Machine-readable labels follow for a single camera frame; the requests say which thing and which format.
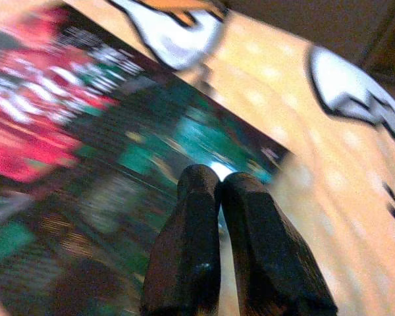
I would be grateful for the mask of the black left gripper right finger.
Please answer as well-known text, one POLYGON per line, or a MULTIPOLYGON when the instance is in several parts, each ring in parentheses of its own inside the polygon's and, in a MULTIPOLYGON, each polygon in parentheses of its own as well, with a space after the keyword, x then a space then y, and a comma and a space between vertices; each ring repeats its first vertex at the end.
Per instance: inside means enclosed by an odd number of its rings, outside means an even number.
POLYGON ((258 179, 228 175, 221 205, 241 315, 337 315, 309 246, 258 179))

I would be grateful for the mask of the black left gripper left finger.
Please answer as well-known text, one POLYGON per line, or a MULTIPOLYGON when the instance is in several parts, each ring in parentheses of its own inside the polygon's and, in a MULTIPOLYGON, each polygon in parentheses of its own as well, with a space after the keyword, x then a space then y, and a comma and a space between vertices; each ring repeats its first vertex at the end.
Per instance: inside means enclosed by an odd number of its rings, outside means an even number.
POLYGON ((208 166, 182 171, 176 206, 150 252, 141 315, 217 315, 220 189, 208 166))

